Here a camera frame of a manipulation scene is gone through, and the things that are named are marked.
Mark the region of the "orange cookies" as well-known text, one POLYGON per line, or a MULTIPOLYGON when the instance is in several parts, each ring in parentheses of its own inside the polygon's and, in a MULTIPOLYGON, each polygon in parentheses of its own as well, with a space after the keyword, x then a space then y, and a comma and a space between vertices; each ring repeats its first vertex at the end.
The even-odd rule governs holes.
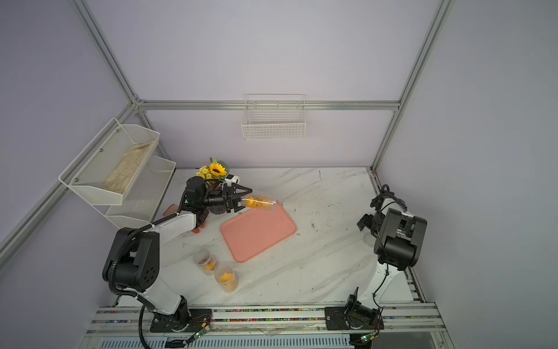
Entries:
POLYGON ((244 198, 244 203, 247 207, 257 207, 261 208, 266 205, 266 202, 263 201, 261 198, 254 198, 253 196, 247 196, 244 198))

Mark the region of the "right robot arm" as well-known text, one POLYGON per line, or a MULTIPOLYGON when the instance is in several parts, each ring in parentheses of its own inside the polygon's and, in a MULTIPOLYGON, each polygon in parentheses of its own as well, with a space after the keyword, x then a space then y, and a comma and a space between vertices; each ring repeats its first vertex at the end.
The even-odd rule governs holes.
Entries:
POLYGON ((372 238, 376 265, 364 294, 379 307, 390 284, 406 269, 414 267, 421 254, 427 220, 408 212, 386 208, 365 214, 357 222, 359 231, 372 238))

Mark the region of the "clear plastic cookie jar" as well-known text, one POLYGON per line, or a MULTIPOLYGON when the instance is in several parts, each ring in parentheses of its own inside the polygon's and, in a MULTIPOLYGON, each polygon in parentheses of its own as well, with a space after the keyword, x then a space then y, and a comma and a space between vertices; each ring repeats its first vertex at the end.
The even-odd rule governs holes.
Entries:
POLYGON ((261 209, 273 211, 276 207, 276 200, 261 196, 244 196, 241 198, 241 205, 250 209, 261 209))

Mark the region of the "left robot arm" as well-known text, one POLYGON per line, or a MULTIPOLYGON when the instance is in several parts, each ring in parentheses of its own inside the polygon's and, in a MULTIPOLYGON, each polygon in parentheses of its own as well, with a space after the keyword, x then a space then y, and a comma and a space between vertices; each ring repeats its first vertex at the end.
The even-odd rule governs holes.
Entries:
POLYGON ((158 315, 175 316, 187 306, 185 298, 172 290, 159 276, 161 240, 200 228, 211 209, 238 212, 244 208, 242 199, 253 190, 227 175, 216 180, 212 190, 209 180, 188 179, 176 212, 140 228, 117 231, 103 267, 103 280, 118 296, 135 298, 158 315))

